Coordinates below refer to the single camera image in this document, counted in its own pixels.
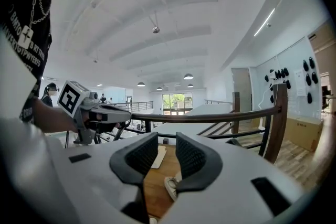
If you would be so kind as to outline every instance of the silver chain necklace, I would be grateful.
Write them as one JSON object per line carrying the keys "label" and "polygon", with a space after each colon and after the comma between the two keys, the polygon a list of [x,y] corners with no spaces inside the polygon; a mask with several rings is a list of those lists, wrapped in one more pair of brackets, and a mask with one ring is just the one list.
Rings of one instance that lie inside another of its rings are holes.
{"label": "silver chain necklace", "polygon": [[39,0],[39,6],[40,6],[43,17],[38,19],[38,20],[34,20],[35,5],[36,5],[36,0],[33,0],[33,8],[31,9],[31,12],[30,12],[29,26],[27,26],[27,25],[24,26],[24,28],[21,32],[21,35],[19,37],[19,40],[17,42],[19,46],[21,46],[25,49],[28,49],[30,41],[32,40],[32,37],[33,37],[34,31],[31,29],[32,28],[31,26],[33,24],[35,25],[37,23],[42,22],[48,16],[48,14],[50,12],[50,6],[49,6],[48,10],[45,12],[44,9],[43,9],[42,0]]}

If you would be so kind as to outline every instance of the wooden floor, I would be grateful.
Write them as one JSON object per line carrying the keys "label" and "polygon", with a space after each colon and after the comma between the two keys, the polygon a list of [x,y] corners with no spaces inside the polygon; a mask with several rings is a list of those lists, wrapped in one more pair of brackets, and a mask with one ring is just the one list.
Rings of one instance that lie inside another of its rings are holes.
{"label": "wooden floor", "polygon": [[[239,131],[253,130],[251,124],[240,124]],[[280,170],[297,180],[305,190],[311,190],[321,182],[330,164],[335,149],[334,133],[332,132],[332,117],[324,118],[323,131],[315,153],[284,140],[275,162]],[[242,146],[261,142],[262,135],[255,134],[239,137]],[[175,146],[167,146],[167,153],[159,169],[151,169],[144,181],[144,192],[148,213],[157,219],[162,218],[165,212],[173,205],[173,200],[164,187],[166,176],[175,176],[180,170],[175,156]],[[256,154],[259,148],[253,148]]]}

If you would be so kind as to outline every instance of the window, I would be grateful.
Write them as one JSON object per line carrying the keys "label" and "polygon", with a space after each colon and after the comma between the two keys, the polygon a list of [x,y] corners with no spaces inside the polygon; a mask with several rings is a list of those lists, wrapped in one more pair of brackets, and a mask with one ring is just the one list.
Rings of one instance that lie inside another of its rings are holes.
{"label": "window", "polygon": [[191,93],[163,94],[163,114],[183,115],[193,109],[193,95]]}

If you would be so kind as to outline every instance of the doorway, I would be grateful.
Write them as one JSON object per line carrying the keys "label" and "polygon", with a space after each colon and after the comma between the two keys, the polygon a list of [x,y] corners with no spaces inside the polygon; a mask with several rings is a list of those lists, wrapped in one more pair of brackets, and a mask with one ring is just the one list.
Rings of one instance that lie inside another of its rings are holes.
{"label": "doorway", "polygon": [[240,94],[240,111],[248,112],[252,110],[252,88],[248,68],[232,68],[232,79],[234,91]]}

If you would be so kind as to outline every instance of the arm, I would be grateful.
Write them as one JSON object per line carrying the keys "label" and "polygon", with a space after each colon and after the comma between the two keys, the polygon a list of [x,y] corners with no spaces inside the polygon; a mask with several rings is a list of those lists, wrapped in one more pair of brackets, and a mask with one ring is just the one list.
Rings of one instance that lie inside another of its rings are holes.
{"label": "arm", "polygon": [[73,119],[60,108],[51,108],[35,99],[33,104],[34,120],[37,127],[45,133],[73,131],[77,133]]}

